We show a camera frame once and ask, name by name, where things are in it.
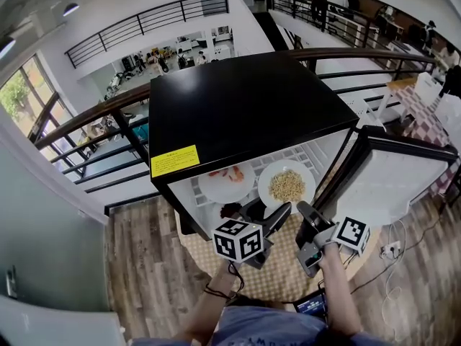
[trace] power outlet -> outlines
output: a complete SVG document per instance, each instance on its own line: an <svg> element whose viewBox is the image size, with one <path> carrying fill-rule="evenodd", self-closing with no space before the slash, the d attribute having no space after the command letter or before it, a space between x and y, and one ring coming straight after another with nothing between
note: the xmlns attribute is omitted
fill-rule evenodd
<svg viewBox="0 0 461 346"><path fill-rule="evenodd" d="M385 245L381 248L381 256L386 256L390 260L395 260L400 254L400 248L400 241L395 241L389 245Z"/></svg>

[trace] white cube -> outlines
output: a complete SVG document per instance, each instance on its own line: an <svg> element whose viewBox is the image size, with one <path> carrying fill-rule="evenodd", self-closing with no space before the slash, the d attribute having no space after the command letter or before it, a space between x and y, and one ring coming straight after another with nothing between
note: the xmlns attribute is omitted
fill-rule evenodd
<svg viewBox="0 0 461 346"><path fill-rule="evenodd" d="M367 224L346 217L344 222L337 225L331 240L357 251L362 256L370 236L371 231Z"/></svg>
<svg viewBox="0 0 461 346"><path fill-rule="evenodd" d="M264 250L262 226L229 219L212 230L215 253L233 262L244 262Z"/></svg>

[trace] lower floor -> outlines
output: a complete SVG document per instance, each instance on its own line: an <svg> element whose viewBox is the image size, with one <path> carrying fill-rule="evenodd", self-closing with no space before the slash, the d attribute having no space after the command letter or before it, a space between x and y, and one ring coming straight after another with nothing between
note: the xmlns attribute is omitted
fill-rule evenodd
<svg viewBox="0 0 461 346"><path fill-rule="evenodd" d="M424 198L402 222L382 230L349 283L364 330L398 345L454 345L461 327L461 202L439 215ZM106 233L109 300L125 339L172 336L210 280L181 245L173 208L157 197L112 209ZM406 248L401 262L382 259L380 247L397 240Z"/></svg>

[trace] green tree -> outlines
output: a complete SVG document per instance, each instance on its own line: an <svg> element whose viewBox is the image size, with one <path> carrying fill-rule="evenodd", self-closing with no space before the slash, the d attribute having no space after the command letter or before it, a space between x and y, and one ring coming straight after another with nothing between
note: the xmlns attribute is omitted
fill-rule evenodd
<svg viewBox="0 0 461 346"><path fill-rule="evenodd" d="M29 89L20 72L16 72L0 89L0 102L13 119L18 120L18 110L24 109L24 99L28 93Z"/></svg>

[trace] black fridge top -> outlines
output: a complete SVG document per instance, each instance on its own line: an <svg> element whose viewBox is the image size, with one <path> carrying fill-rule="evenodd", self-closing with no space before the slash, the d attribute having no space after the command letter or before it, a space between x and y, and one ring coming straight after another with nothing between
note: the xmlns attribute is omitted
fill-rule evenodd
<svg viewBox="0 0 461 346"><path fill-rule="evenodd" d="M151 158L196 146L199 164L175 182L354 127L358 117L283 52L183 69L151 81Z"/></svg>

